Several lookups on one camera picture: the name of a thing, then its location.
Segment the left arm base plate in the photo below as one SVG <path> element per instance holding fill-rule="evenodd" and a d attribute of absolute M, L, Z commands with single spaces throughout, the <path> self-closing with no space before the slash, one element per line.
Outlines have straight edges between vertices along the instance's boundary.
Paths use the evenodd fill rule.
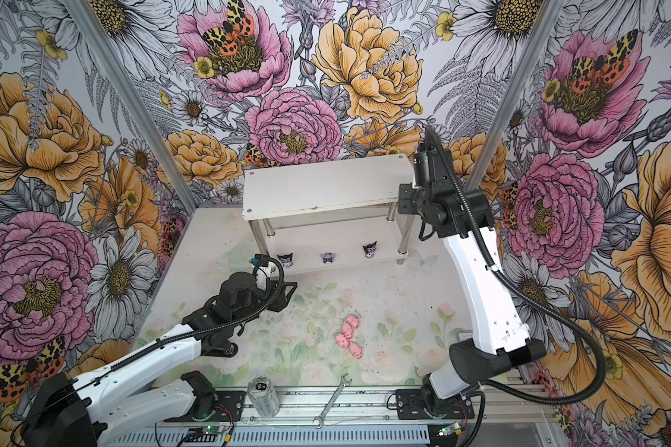
<path fill-rule="evenodd" d="M 244 391 L 214 391 L 196 398 L 188 416 L 196 422 L 238 422 L 242 417 Z"/>

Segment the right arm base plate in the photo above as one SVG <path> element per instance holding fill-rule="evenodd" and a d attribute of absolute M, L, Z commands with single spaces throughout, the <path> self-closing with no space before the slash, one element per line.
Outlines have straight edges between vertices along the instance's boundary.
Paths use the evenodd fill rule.
<path fill-rule="evenodd" d="M 446 400 L 423 389 L 397 389 L 395 411 L 399 420 L 471 420 L 475 418 L 472 401 L 455 396 Z"/>

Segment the black white kuromi toy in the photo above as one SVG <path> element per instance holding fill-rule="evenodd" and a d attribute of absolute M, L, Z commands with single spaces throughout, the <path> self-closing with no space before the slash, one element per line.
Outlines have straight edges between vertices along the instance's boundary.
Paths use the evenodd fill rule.
<path fill-rule="evenodd" d="M 284 268 L 291 268 L 294 265 L 294 253 L 280 254 L 277 258 Z"/>

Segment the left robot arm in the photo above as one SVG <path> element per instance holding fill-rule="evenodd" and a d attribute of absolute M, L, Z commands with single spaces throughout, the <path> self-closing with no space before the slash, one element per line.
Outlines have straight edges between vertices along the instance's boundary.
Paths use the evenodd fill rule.
<path fill-rule="evenodd" d="M 239 348 L 232 337 L 263 312 L 285 309 L 296 288 L 262 269 L 237 272 L 202 307 L 132 354 L 75 377 L 53 376 L 39 387 L 19 429 L 23 445 L 107 446 L 161 421 L 212 418 L 220 402 L 201 372 L 158 389 L 147 386 L 199 357 L 234 357 Z"/>

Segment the black purple kuromi toy back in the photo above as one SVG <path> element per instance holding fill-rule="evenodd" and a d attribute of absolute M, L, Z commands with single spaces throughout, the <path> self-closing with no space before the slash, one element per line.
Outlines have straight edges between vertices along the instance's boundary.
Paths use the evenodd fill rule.
<path fill-rule="evenodd" d="M 378 249 L 378 242 L 376 241 L 363 245 L 363 253 L 365 254 L 365 258 L 373 259 L 376 256 L 377 249 Z"/>

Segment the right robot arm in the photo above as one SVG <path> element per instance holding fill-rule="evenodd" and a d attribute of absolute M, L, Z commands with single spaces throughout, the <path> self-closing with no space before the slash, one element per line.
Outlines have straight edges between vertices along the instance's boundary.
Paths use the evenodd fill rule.
<path fill-rule="evenodd" d="M 472 337 L 451 345 L 445 364 L 423 380 L 425 406 L 437 413 L 486 380 L 542 358 L 545 348 L 531 338 L 501 280 L 488 197 L 463 190 L 451 152 L 433 127 L 424 131 L 413 169 L 413 182 L 399 187 L 398 210 L 419 217 L 443 241 L 473 322 Z"/>

